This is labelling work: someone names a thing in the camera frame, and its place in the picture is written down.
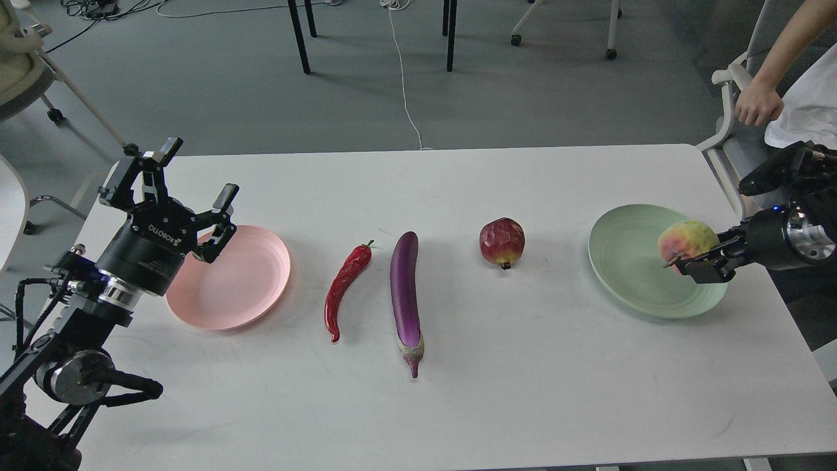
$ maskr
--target purple eggplant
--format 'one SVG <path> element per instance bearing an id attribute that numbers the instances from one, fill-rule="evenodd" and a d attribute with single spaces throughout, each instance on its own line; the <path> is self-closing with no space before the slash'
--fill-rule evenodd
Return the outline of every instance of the purple eggplant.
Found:
<path id="1" fill-rule="evenodd" d="M 416 301 L 416 259 L 419 256 L 419 237 L 406 232 L 398 239 L 389 266 L 389 289 L 393 295 L 395 329 L 401 356 L 413 378 L 419 377 L 419 361 L 424 356 L 424 338 L 419 326 L 419 305 Z"/>

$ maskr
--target person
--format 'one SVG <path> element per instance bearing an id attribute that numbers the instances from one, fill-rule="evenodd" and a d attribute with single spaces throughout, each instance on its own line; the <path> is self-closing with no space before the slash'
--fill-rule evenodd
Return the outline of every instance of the person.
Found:
<path id="1" fill-rule="evenodd" d="M 832 23 L 837 1 L 805 0 L 770 49 L 762 67 L 736 103 L 736 117 L 748 126 L 765 126 L 765 143 L 784 148 L 797 141 L 814 141 L 837 148 L 837 46 L 832 46 L 788 89 L 776 92 L 779 81 L 802 51 Z"/>

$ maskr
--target artificial vegetable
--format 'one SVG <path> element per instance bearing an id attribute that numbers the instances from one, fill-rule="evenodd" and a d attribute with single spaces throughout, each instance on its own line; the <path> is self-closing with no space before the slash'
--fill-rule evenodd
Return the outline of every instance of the artificial vegetable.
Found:
<path id="1" fill-rule="evenodd" d="M 340 329 L 337 327 L 337 310 L 340 307 L 340 301 L 343 295 L 349 288 L 349 285 L 361 274 L 364 268 L 372 260 L 372 249 L 370 246 L 374 241 L 355 247 L 355 250 L 349 254 L 343 266 L 331 282 L 331 289 L 328 290 L 326 296 L 326 329 L 331 332 L 331 342 L 336 342 L 340 339 Z"/>
<path id="2" fill-rule="evenodd" d="M 419 377 L 419 361 L 424 357 L 424 337 L 419 326 L 419 306 L 416 300 L 416 259 L 419 238 L 407 232 L 398 239 L 389 266 L 389 288 L 393 297 L 395 329 L 401 356 L 410 367 L 413 378 Z"/>

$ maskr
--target robotic arm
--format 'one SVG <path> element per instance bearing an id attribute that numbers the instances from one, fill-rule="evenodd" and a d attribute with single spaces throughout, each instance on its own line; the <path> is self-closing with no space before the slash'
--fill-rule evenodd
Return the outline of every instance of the robotic arm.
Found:
<path id="1" fill-rule="evenodd" d="M 837 259 L 837 153 L 796 142 L 744 177 L 738 190 L 754 196 L 780 187 L 791 195 L 787 203 L 718 234 L 718 246 L 676 263 L 680 273 L 698 283 L 719 283 L 729 282 L 736 268 L 750 263 L 786 270 Z"/>
<path id="2" fill-rule="evenodd" d="M 76 246 L 51 268 L 54 277 L 44 280 L 54 289 L 50 307 L 57 302 L 67 306 L 53 328 L 34 342 L 31 337 L 51 308 L 29 338 L 22 340 L 22 324 L 18 327 L 15 361 L 0 377 L 0 469 L 75 471 L 81 461 L 75 447 L 100 406 L 162 394 L 160 383 L 118 371 L 102 345 L 116 325 L 128 326 L 144 292 L 166 292 L 189 252 L 211 263 L 235 232 L 229 216 L 237 185 L 227 184 L 213 208 L 201 214 L 168 195 L 163 168 L 181 145 L 182 140 L 171 138 L 158 152 L 122 158 L 99 188 L 99 200 L 125 211 L 125 224 L 96 263 L 83 257 L 83 246 Z M 135 203 L 131 187 L 140 176 L 143 201 Z M 209 227 L 212 236 L 199 245 L 198 232 Z M 18 289 L 19 322 L 22 297 Z M 68 405 L 48 427 L 26 416 L 23 386 L 30 378 L 50 398 Z M 107 396 L 112 385 L 137 392 Z"/>

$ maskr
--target green plate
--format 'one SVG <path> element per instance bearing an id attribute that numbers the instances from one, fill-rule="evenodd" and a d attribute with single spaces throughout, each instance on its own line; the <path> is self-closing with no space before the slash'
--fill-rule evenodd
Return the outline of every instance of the green plate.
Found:
<path id="1" fill-rule="evenodd" d="M 715 307 L 726 283 L 697 284 L 670 268 L 657 253 L 657 239 L 675 222 L 690 218 L 652 204 L 610 210 L 590 231 L 588 253 L 598 279 L 629 306 L 658 318 L 689 318 Z"/>

